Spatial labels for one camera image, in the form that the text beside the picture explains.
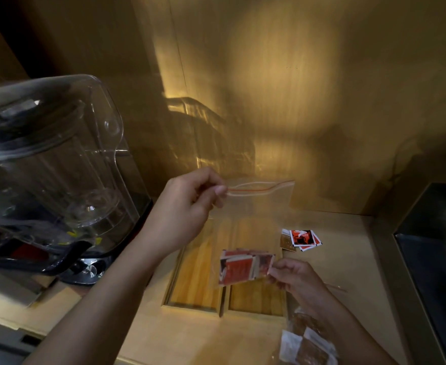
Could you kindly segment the clear bag of brown sachets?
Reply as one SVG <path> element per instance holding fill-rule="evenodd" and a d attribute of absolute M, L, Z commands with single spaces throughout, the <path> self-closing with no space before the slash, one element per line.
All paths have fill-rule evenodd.
<path fill-rule="evenodd" d="M 296 335 L 303 336 L 306 327 L 312 328 L 313 330 L 318 332 L 323 338 L 325 338 L 329 342 L 333 343 L 331 341 L 330 333 L 329 333 L 328 329 L 325 327 L 325 325 L 318 319 L 316 319 L 313 316 L 306 313 L 301 307 L 298 307 L 289 316 L 288 321 L 287 321 L 287 328 L 285 330 L 293 332 Z M 270 365 L 292 365 L 292 364 L 288 364 L 288 363 L 279 361 L 279 358 L 278 358 L 279 350 L 280 350 L 280 345 L 279 345 L 279 348 L 272 355 L 271 361 L 269 362 L 269 364 Z"/>

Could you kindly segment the dark steel basin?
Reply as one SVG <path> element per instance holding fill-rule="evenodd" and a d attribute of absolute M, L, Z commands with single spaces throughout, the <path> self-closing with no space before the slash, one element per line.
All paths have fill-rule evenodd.
<path fill-rule="evenodd" d="M 446 182 L 402 177 L 371 234 L 408 360 L 446 365 Z"/>

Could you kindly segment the person's left hand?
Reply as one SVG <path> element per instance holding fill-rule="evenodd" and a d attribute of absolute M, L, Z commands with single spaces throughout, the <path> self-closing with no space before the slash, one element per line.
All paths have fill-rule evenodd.
<path fill-rule="evenodd" d="M 133 247 L 142 255 L 164 258 L 186 246 L 201 232 L 211 210 L 195 202 L 202 191 L 225 181 L 211 167 L 171 178 L 153 206 Z"/>

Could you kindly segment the person's left forearm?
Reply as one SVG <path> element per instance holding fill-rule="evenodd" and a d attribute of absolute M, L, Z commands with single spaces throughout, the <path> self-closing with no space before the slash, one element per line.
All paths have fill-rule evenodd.
<path fill-rule="evenodd" d="M 113 365 L 159 262 L 139 233 L 22 365 Z"/>

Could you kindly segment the clear blender sound cover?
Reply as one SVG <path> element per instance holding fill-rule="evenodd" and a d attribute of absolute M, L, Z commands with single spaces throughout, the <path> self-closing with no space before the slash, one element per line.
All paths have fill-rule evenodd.
<path fill-rule="evenodd" d="M 0 87 L 0 231 L 44 250 L 113 250 L 146 189 L 105 86 L 90 75 Z"/>

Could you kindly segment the white brown sachet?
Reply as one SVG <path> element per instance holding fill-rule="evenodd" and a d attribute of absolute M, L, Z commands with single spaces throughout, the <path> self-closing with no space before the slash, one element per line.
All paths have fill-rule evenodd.
<path fill-rule="evenodd" d="M 298 365 L 339 365 L 335 345 L 306 327 L 295 362 Z"/>
<path fill-rule="evenodd" d="M 279 361 L 292 365 L 298 365 L 297 356 L 303 339 L 303 336 L 299 336 L 294 334 L 293 332 L 283 330 L 278 356 Z"/>

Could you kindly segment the wooden inset tray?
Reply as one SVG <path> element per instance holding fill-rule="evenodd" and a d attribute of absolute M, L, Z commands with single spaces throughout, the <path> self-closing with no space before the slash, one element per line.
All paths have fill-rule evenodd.
<path fill-rule="evenodd" d="M 255 250 L 283 257 L 281 226 L 273 218 L 240 216 L 225 218 L 218 228 L 219 252 Z M 224 315 L 283 321 L 287 317 L 286 294 L 267 281 L 266 276 L 227 285 Z"/>
<path fill-rule="evenodd" d="M 178 253 L 163 307 L 221 316 L 225 289 L 214 286 L 212 271 L 213 220 Z"/>

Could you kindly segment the bundle of red sachets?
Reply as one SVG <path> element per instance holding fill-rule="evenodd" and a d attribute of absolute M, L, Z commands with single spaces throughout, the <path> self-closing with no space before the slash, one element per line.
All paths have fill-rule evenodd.
<path fill-rule="evenodd" d="M 275 258 L 275 254 L 267 251 L 222 250 L 218 265 L 218 285 L 231 286 L 264 278 Z"/>

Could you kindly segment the red black sachet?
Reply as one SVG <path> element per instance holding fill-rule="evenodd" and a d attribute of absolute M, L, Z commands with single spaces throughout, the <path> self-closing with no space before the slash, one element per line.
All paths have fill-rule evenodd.
<path fill-rule="evenodd" d="M 320 245 L 322 245 L 322 242 L 320 241 L 320 239 L 317 237 L 317 235 L 312 234 L 313 237 L 313 244 L 312 245 L 306 245 L 306 246 L 299 246 L 299 250 L 300 251 L 309 251 L 315 247 L 318 247 Z"/>
<path fill-rule="evenodd" d="M 295 247 L 313 244 L 314 234 L 311 230 L 290 230 L 292 243 Z"/>

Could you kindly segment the clear zip bag red stripe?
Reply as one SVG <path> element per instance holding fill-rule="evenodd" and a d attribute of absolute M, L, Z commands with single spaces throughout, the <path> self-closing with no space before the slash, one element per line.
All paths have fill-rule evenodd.
<path fill-rule="evenodd" d="M 228 181 L 222 208 L 213 220 L 212 263 L 223 250 L 248 249 L 282 257 L 281 231 L 290 209 L 295 181 L 237 178 Z"/>

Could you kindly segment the person's right forearm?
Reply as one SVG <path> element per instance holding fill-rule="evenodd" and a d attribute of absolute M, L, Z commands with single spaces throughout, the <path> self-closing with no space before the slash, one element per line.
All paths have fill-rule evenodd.
<path fill-rule="evenodd" d="M 311 295 L 298 294 L 296 300 L 323 323 L 342 365 L 398 365 L 328 290 L 318 290 Z"/>

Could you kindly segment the person's right hand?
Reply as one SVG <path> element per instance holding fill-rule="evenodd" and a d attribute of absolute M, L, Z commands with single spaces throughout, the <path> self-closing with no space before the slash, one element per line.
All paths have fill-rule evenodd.
<path fill-rule="evenodd" d="M 301 306 L 316 306 L 329 298 L 329 290 L 317 275 L 310 263 L 304 261 L 302 273 L 272 273 L 268 276 L 272 282 L 289 292 Z"/>

